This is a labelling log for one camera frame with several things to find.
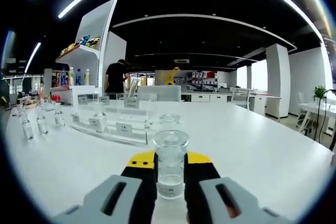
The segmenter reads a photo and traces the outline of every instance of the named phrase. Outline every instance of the potted plant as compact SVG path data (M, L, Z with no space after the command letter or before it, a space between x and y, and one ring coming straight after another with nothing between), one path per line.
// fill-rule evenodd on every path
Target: potted plant
M320 99L324 100L326 98L326 95L324 94L324 92L326 92L326 89L324 86L322 85L316 86L314 89L314 101L316 100L316 98L317 98L317 101L319 101Z

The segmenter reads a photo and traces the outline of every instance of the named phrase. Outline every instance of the black ceiling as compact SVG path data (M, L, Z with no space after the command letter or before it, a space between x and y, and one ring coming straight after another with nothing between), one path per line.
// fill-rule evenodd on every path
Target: black ceiling
M20 4L11 4L8 17L8 29L17 34L13 55L17 59L28 59L35 44L41 41L42 46L29 68L29 72L38 73L45 67L57 67L54 61L59 52L73 42L81 17L108 0L84 0L63 19L58 19L57 15L72 0L15 1ZM309 15L301 0L293 1ZM310 28L298 33L307 26L306 22L281 0L118 0L110 30L128 42L127 61L140 70L169 69L176 65L173 59L190 60L189 65L181 65L181 68L223 68L236 60L225 56L242 57L274 43L292 49L282 40L257 29L211 18L158 18L113 28L144 15L201 14L213 17L213 13L216 17L267 27L268 31L294 42L297 51L319 46L318 38ZM263 58L265 54L252 59ZM250 63L245 60L230 67Z

